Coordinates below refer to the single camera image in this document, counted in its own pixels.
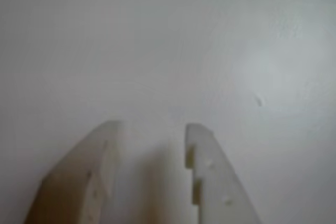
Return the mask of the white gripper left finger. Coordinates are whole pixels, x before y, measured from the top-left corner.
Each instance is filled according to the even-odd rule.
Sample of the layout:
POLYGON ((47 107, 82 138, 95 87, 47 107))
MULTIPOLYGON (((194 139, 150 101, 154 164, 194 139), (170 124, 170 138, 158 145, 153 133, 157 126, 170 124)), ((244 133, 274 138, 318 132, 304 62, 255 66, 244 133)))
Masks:
POLYGON ((42 179, 25 223, 99 223, 120 163, 120 121, 106 121, 42 179))

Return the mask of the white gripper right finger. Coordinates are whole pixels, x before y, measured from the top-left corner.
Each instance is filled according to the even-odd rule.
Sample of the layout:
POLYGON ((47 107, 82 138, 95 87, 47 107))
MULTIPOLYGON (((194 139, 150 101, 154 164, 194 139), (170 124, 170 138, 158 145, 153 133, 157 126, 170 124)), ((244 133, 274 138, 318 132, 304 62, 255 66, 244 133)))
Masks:
POLYGON ((261 222, 213 132, 202 124, 186 125, 185 167, 192 171, 198 223, 261 222))

